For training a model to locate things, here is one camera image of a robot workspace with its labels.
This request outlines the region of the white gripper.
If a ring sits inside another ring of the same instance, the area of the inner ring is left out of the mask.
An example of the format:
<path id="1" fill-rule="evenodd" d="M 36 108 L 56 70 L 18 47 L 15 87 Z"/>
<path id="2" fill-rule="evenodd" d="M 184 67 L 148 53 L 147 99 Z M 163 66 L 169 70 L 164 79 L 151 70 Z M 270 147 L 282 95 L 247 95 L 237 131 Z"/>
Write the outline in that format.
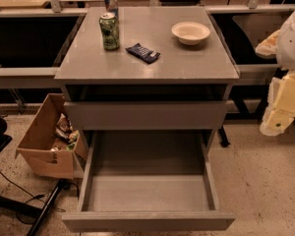
<path id="1" fill-rule="evenodd" d="M 257 45 L 255 52 L 261 56 L 276 54 L 278 64 L 287 70 L 295 70 L 295 11 L 280 30 L 274 31 Z M 269 84 L 267 107 L 260 131 L 266 136 L 283 134 L 295 118 L 295 71 L 289 71 L 281 79 L 274 77 Z"/>

